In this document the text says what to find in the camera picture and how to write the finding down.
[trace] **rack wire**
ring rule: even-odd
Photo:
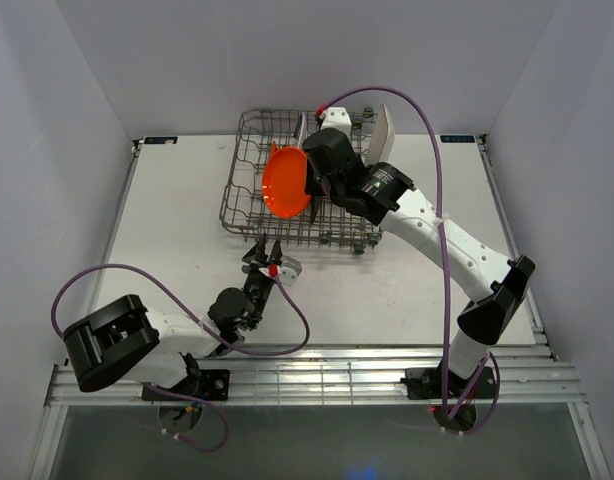
[[[315,115],[307,113],[307,132],[317,130]],[[236,133],[236,148],[223,193],[220,221],[229,232],[242,235],[245,240],[266,233],[272,239],[297,245],[337,245],[350,248],[356,254],[367,247],[375,247],[382,239],[378,227],[364,218],[353,217],[327,198],[313,225],[309,222],[309,208],[299,215],[283,219],[271,213],[262,196],[262,175],[269,160],[273,142],[280,147],[293,140],[299,110],[251,110],[240,116]],[[363,157],[367,152],[376,114],[366,109],[350,113],[351,142]]]

